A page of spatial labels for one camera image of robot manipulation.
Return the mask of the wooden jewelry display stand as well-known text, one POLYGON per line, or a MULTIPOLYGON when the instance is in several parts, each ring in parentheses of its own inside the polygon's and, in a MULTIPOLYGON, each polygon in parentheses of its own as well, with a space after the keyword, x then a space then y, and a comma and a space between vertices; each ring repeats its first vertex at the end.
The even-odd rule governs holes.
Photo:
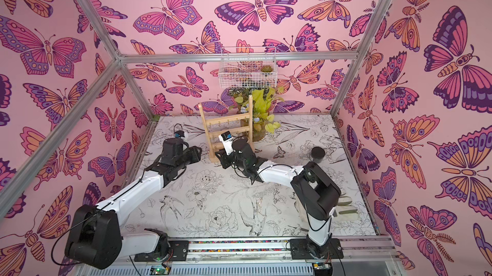
POLYGON ((215 153, 224 147, 219 140, 219 136, 227 131, 233 136, 247 135, 248 143, 254 148, 253 144, 253 100, 252 95, 248 98, 248 107, 246 113, 236 115, 221 116, 215 118, 206 118, 203 103, 198 105, 201 115, 206 142, 209 147, 209 159, 212 163, 219 162, 215 153))

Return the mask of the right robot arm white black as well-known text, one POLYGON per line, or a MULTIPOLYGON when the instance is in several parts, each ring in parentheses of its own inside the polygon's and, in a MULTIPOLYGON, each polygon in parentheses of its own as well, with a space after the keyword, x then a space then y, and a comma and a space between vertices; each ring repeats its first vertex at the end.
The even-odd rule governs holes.
POLYGON ((327 259, 331 242, 331 224, 342 196, 339 186, 315 162, 304 166, 275 163, 257 157, 246 139, 222 134, 223 148, 215 152, 221 166, 232 167, 251 183, 275 183, 292 188, 307 216, 309 231, 305 249, 313 258, 327 259))

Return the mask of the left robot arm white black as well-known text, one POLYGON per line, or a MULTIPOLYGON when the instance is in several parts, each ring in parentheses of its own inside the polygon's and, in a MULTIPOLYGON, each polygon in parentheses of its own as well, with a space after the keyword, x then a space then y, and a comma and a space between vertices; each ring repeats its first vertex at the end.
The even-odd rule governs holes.
POLYGON ((168 236, 159 229, 124 235, 130 214, 151 195, 164 189, 201 161, 202 149, 189 146, 181 138, 166 139, 161 154, 121 191, 95 205, 84 204, 74 214, 64 255, 77 263, 103 270, 116 260, 145 254, 159 261, 170 255, 168 236))

